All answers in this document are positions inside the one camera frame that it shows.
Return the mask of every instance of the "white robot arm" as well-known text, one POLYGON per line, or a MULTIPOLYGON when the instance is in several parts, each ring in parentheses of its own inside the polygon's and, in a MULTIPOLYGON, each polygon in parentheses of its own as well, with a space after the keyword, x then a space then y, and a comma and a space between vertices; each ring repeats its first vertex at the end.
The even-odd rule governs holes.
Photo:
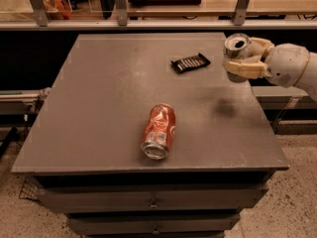
POLYGON ((317 102, 317 54, 304 47, 235 34, 225 43, 224 68, 234 76, 300 88, 317 102))

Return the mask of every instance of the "floor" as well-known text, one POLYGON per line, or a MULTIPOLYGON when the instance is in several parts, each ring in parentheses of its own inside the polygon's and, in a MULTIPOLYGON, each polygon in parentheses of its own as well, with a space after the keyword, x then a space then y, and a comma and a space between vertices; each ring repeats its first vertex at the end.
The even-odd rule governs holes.
MULTIPOLYGON (((255 208, 242 212, 226 238, 317 237, 317 135, 277 139, 290 169, 274 175, 268 193, 255 208)), ((0 237, 79 238, 67 228, 63 215, 19 198, 25 178, 10 170, 22 144, 11 143, 0 160, 0 237)))

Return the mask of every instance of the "drawer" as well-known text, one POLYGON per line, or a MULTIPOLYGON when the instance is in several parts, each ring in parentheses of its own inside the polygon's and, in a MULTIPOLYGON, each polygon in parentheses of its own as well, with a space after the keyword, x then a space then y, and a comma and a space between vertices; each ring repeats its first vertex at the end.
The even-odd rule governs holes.
MULTIPOLYGON (((134 234, 134 238, 154 238, 153 234, 134 234)), ((225 238, 224 232, 161 233, 157 238, 225 238)), ((131 234, 85 235, 85 238, 131 238, 131 234)))
POLYGON ((104 213, 99 216, 68 218, 67 225, 78 235, 118 235, 212 232, 230 230, 239 214, 197 212, 104 213))
POLYGON ((38 189, 43 205, 55 213, 241 209, 253 207, 266 184, 208 184, 38 189))

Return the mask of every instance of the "metal post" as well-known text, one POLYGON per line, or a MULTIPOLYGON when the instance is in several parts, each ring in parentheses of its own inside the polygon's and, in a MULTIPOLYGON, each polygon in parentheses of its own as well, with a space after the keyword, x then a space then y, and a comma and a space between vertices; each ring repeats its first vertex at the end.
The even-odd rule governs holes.
POLYGON ((119 26, 128 25, 127 2, 126 0, 115 0, 117 9, 117 21, 119 26))
POLYGON ((40 27, 46 27, 50 19, 46 13, 42 0, 30 0, 30 3, 34 10, 34 17, 37 24, 40 27))
POLYGON ((232 16, 232 22, 236 26, 242 26, 245 23, 249 2, 250 0, 238 0, 236 10, 232 16))

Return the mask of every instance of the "table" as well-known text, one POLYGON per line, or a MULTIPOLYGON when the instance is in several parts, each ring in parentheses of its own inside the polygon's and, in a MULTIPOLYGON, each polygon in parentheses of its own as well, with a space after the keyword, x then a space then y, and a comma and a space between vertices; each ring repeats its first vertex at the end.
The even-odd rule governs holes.
MULTIPOLYGON (((129 17, 232 16, 238 0, 202 0, 200 5, 134 6, 129 17)), ((250 0, 247 16, 315 14, 317 0, 250 0)))
POLYGON ((80 35, 12 172, 80 235, 223 237, 288 162, 247 82, 221 66, 222 33, 80 35), (171 60, 211 65, 177 74, 171 60), (151 108, 176 114, 162 161, 140 150, 151 108))

